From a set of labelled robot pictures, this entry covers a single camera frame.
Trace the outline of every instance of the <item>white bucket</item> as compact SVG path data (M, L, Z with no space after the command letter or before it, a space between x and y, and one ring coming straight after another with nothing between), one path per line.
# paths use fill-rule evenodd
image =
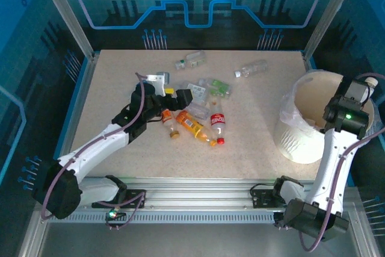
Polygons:
M334 96L342 75L333 72L312 72L303 76L312 80L297 88L295 106L304 120L315 123L316 127L323 128L326 124L322 118L326 105ZM374 109L371 101L364 106L363 111L369 113L368 129L373 123ZM274 142L278 150L289 160L300 164L311 164L321 159L324 150L324 134L312 126L306 132L278 121L274 130Z

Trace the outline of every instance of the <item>orange bottle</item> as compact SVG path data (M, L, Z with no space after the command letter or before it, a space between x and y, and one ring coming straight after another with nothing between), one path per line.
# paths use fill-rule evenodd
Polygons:
M205 141L212 147L217 144L217 141L212 138L210 130L201 125L187 111L181 111L176 117L176 121L192 133L196 139Z

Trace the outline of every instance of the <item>gray floor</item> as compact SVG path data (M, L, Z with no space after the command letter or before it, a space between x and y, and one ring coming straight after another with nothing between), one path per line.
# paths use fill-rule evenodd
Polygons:
M313 238L306 238L308 246ZM109 231L101 224L52 224L41 257L300 257L357 256L349 232L302 250L298 232L269 224L132 224Z

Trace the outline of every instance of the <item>trash bin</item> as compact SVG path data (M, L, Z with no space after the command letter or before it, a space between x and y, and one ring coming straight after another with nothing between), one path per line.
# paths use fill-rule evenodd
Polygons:
M324 109L334 96L342 75L326 71L312 71L301 77L283 97L280 118L274 130L278 150L289 160L311 164L321 159L324 150ZM368 101L363 109L373 123L374 109Z

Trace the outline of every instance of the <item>speckled tabletop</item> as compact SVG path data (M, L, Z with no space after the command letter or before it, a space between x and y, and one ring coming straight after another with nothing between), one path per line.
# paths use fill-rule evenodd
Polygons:
M101 51L72 149L103 131L130 103L138 82L135 72L146 75L159 71L170 72L171 85L204 77L233 85L231 97L222 102L225 145L209 147L182 127L181 136L171 140L162 123L151 123L140 137L96 166L89 176L275 179L287 175L314 180L319 162L293 163L280 154L272 137L282 96L305 73L301 53L206 51L206 64L176 71L173 63L189 52ZM267 60L267 72L249 78L234 77L235 69L258 59Z

